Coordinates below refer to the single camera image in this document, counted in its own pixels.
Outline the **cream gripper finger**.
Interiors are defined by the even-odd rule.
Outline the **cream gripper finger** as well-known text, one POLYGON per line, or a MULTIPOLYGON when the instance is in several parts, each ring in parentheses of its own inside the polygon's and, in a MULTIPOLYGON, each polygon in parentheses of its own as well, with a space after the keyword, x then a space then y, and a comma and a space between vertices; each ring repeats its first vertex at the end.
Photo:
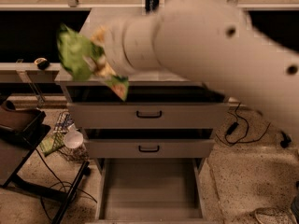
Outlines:
POLYGON ((115 76, 116 72, 112 69, 108 61, 103 58, 96 61, 94 74, 98 77, 111 77, 115 76))
POLYGON ((91 36, 91 41, 97 46, 103 46, 105 43, 106 32, 107 28, 105 26, 100 26, 93 32, 91 36))

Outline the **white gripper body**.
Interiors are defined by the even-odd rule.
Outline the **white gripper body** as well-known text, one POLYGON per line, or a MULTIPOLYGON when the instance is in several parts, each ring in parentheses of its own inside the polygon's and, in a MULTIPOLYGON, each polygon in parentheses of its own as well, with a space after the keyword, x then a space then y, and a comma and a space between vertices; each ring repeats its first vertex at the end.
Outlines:
POLYGON ((120 18, 107 26, 104 51, 118 75, 161 69, 154 51, 156 31, 155 16, 120 18))

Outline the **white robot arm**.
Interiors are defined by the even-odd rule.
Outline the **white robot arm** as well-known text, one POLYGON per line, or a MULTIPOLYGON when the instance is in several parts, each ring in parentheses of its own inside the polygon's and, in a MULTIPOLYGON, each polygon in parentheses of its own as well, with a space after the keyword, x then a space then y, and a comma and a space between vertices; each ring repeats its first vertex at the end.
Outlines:
POLYGON ((165 69, 258 110, 299 138, 297 53, 248 27, 244 12, 217 0, 170 0, 149 15, 104 27, 108 63, 123 76, 165 69))

